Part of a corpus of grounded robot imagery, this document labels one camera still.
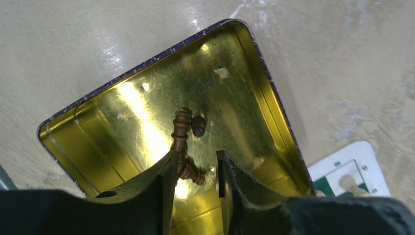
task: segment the turned wooden object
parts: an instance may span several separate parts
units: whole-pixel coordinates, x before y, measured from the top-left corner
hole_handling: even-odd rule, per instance
[[[173,138],[173,144],[171,149],[179,154],[179,162],[177,165],[177,175],[181,179],[192,179],[198,185],[205,182],[205,176],[197,170],[191,159],[187,157],[187,133],[190,130],[191,123],[190,110],[187,108],[181,108],[176,114],[176,118],[173,120],[174,131],[171,134]]]

